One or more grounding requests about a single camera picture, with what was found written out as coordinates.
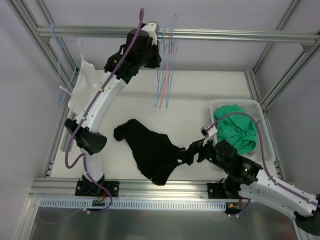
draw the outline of white platform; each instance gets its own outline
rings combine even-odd
[[[200,128],[211,122],[209,106],[213,99],[250,99],[244,73],[238,71],[175,71],[168,108],[165,104],[161,109],[154,107],[156,88],[156,71],[141,70],[115,98],[107,112],[99,131],[107,137],[102,151],[105,178],[146,179],[138,170],[127,142],[118,142],[113,136],[114,128],[129,119],[135,118],[149,130],[167,134],[174,145],[188,148],[189,144],[203,137]],[[73,144],[70,163],[79,154],[80,150]],[[269,170],[275,174],[273,164],[269,165]],[[83,161],[73,169],[66,168],[65,152],[59,147],[51,177],[80,178],[83,172]],[[169,180],[215,181],[224,177],[226,174],[221,169],[203,161],[178,166]]]

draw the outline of laundry basket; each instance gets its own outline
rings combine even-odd
[[[210,115],[211,115],[211,122],[214,123],[214,112],[217,108],[220,108],[225,105],[235,105],[237,104],[241,107],[244,111],[246,111],[250,116],[252,116],[255,121],[258,123],[259,129],[262,134],[263,140],[263,153],[264,159],[266,163],[273,163],[276,160],[276,155],[274,148],[272,146],[270,134],[267,128],[266,120],[260,104],[255,100],[248,100],[248,99],[220,99],[220,100],[213,100],[210,103]],[[261,156],[261,148],[260,148],[260,141],[259,137],[257,136],[258,144],[255,149],[251,152],[243,154],[242,156],[251,159],[257,163],[262,163],[262,156]],[[217,137],[213,139],[214,144],[218,142]]]

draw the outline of green cloth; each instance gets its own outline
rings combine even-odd
[[[246,113],[238,105],[225,105],[214,111],[214,120],[235,112]],[[247,116],[237,114],[227,116],[217,124],[216,129],[218,142],[225,139],[237,149],[239,155],[254,150],[258,144],[256,126]]]

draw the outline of metal rail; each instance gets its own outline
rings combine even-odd
[[[65,123],[65,121],[68,117],[68,113],[69,113],[69,107],[68,107],[69,97],[70,97],[69,95],[66,96],[65,103],[64,103],[59,121],[58,121],[58,125],[57,125],[55,133],[54,133],[53,141],[50,146],[49,155],[48,155],[47,162],[46,162],[46,168],[43,170],[44,177],[50,176],[52,167],[54,166],[56,154],[57,154],[59,144],[60,144],[60,139],[62,137],[62,134],[64,132],[64,128],[65,128],[64,123]]]
[[[38,8],[40,9],[40,11],[41,11],[44,19],[46,20],[46,23],[47,23],[47,24],[50,24],[50,25],[51,25],[51,24],[54,24],[55,21],[54,21],[53,17],[51,16],[51,14],[50,14],[50,12],[49,12],[49,10],[48,10],[48,7],[47,7],[47,5],[45,4],[44,0],[36,0],[35,2],[36,2],[36,4],[38,5]],[[57,40],[59,41],[59,44],[60,44],[60,45],[64,45],[64,44],[65,44],[64,40],[62,39],[62,37],[58,37]],[[76,63],[75,63],[75,61],[73,60],[73,58],[72,58],[72,56],[71,56],[71,54],[70,54],[70,52],[69,52],[69,50],[68,50],[68,46],[65,46],[65,47],[62,49],[62,51],[63,51],[66,59],[68,60],[68,62],[69,62],[69,64],[70,64],[70,67],[71,67],[72,69],[74,69],[75,66],[76,66]]]
[[[134,26],[96,26],[96,25],[57,25],[54,33],[57,37],[85,38],[126,38]],[[38,33],[42,37],[50,37],[51,26],[39,25]],[[158,38],[169,38],[169,29],[160,28]],[[319,38],[317,32],[288,31],[237,31],[209,29],[175,29],[175,40],[211,40],[261,43],[297,43],[314,44]]]
[[[261,95],[258,89],[256,75],[254,74],[253,70],[251,68],[247,68],[244,71],[244,77],[248,86],[251,99],[259,102],[261,100]]]
[[[75,196],[77,178],[35,178],[29,193],[30,198],[81,198]],[[157,186],[150,180],[116,179],[119,181],[119,198],[139,200],[203,201],[208,199],[207,183],[219,181],[172,181]]]

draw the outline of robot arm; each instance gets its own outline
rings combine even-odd
[[[301,191],[271,176],[275,180],[273,182],[261,165],[238,155],[237,149],[226,140],[215,146],[209,140],[207,144],[198,144],[197,147],[197,162],[207,159],[228,174],[223,188],[230,198],[255,200],[288,216],[307,233],[320,236],[320,195]],[[304,199],[293,193],[299,193]]]
[[[104,89],[102,89],[102,86],[109,78],[111,72],[114,71],[118,62],[122,58],[123,55],[121,52],[125,52],[128,49],[136,31],[136,29],[133,29],[129,32],[126,38],[126,43],[120,47],[120,50],[116,54],[112,55],[108,59],[104,66],[104,73],[102,75],[101,82],[92,94],[91,99],[83,111],[75,117],[75,120],[67,119],[64,124],[70,134],[73,134],[76,128],[81,125],[76,132],[74,139],[77,146],[81,149],[81,152],[85,154],[87,172],[84,173],[83,176],[85,179],[83,179],[89,182],[91,180],[88,177],[88,174],[96,182],[104,180],[101,150],[105,147],[107,138],[98,131],[109,107],[115,97],[127,86],[131,78],[138,74],[140,68],[145,67],[155,69],[159,67],[161,62],[156,35],[156,32],[158,31],[158,24],[156,22],[148,22],[139,31],[132,48],[120,67],[106,84]],[[98,92],[101,93],[95,101],[93,101]],[[89,112],[86,117],[84,117],[87,109],[89,109]],[[91,184],[91,186],[95,189],[97,188],[94,184]]]

